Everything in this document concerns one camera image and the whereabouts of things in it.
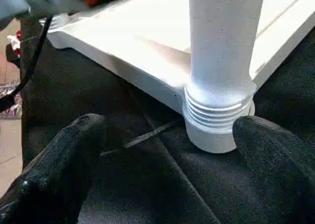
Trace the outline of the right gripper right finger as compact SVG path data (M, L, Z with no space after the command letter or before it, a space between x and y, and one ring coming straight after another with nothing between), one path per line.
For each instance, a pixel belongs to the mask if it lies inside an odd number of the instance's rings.
M238 151L249 167L271 224L315 222L315 150L289 130L257 117L233 124Z

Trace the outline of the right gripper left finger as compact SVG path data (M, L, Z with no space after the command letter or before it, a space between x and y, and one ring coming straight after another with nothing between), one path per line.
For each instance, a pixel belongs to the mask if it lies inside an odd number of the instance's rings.
M105 137L105 118L99 114L64 127L1 197L0 222L77 223Z

